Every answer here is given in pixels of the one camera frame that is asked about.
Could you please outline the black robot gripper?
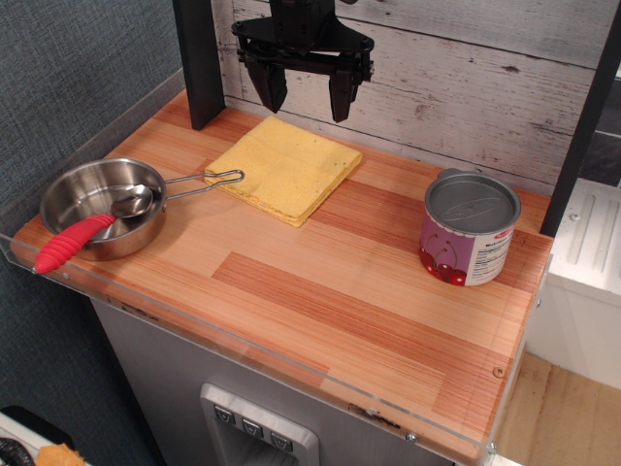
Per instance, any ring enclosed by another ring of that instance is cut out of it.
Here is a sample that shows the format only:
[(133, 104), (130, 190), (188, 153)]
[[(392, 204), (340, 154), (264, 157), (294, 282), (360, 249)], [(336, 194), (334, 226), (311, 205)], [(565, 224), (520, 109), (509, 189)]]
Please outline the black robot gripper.
[(271, 1), (271, 14), (237, 20), (240, 60), (264, 107), (277, 113), (287, 96), (285, 71), (331, 75), (332, 118), (349, 117), (362, 77), (373, 74), (369, 36), (345, 26), (334, 1)]

